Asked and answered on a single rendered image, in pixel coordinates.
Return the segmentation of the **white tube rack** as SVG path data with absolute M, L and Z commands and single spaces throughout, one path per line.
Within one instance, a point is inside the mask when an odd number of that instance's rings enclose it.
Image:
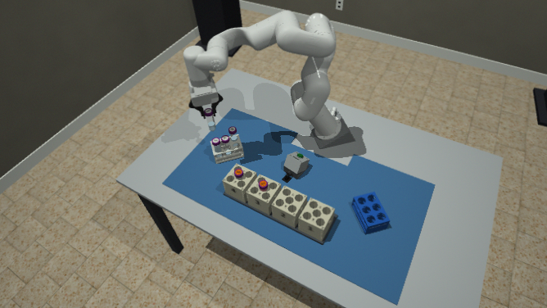
M 231 141 L 230 136 L 229 136 L 229 139 L 230 139 L 229 142 L 230 142 L 230 147 L 231 148 L 227 151 L 224 150 L 221 138 L 219 139 L 222 151 L 218 152 L 218 153 L 215 152 L 214 146 L 213 146 L 212 142 L 210 141 L 216 164 L 219 164 L 219 163 L 222 163 L 222 162 L 225 162 L 225 161 L 231 161 L 231 160 L 234 160 L 234 159 L 237 159 L 237 158 L 240 158 L 240 157 L 244 157 L 243 147 L 242 147 L 242 143 L 241 143 L 240 138 L 237 136 L 237 141 L 235 141 L 235 142 Z M 235 144 L 235 143 L 238 143 L 238 145 L 233 147 L 233 144 Z M 226 156 L 225 155 L 226 152 L 232 152 L 232 154 Z M 219 154 L 223 154 L 223 156 L 216 157 L 216 155 L 219 155 Z

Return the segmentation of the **beige bucket adapter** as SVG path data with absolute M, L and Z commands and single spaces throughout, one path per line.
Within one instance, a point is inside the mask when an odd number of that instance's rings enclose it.
M 243 170 L 243 179 L 236 179 L 234 171 L 236 169 Z M 254 183 L 257 178 L 257 173 L 253 170 L 249 170 L 246 167 L 236 164 L 229 173 L 222 180 L 224 184 L 225 193 L 235 197 L 236 199 L 245 202 L 247 201 L 246 191 Z
M 333 222 L 334 211 L 335 208 L 310 198 L 298 218 L 298 230 L 322 242 Z
M 266 180 L 268 182 L 267 191 L 260 191 L 259 182 L 261 180 Z M 248 205 L 270 215 L 272 212 L 271 205 L 281 190 L 282 186 L 280 183 L 259 174 L 254 183 L 246 191 Z
M 272 203 L 272 215 L 285 224 L 296 227 L 298 218 L 307 204 L 307 196 L 287 186 L 283 186 Z

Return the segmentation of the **blue bench mat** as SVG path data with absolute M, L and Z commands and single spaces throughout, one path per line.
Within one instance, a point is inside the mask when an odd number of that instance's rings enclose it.
M 210 141 L 236 127 L 244 157 L 215 163 Z M 398 305 L 435 184 L 353 155 L 349 165 L 292 144 L 297 132 L 231 109 L 162 183 L 250 231 Z M 298 179 L 283 178 L 288 154 L 310 166 Z M 223 195 L 222 180 L 236 165 L 335 208 L 323 245 Z M 377 194 L 390 223 L 365 234 L 353 197 Z

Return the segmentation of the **blue tube rack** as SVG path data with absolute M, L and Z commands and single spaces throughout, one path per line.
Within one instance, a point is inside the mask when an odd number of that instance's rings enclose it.
M 375 196 L 376 200 L 373 196 Z M 390 219 L 382 207 L 376 193 L 370 192 L 354 197 L 352 207 L 365 234 L 387 229 Z M 386 218 L 384 216 L 386 216 Z

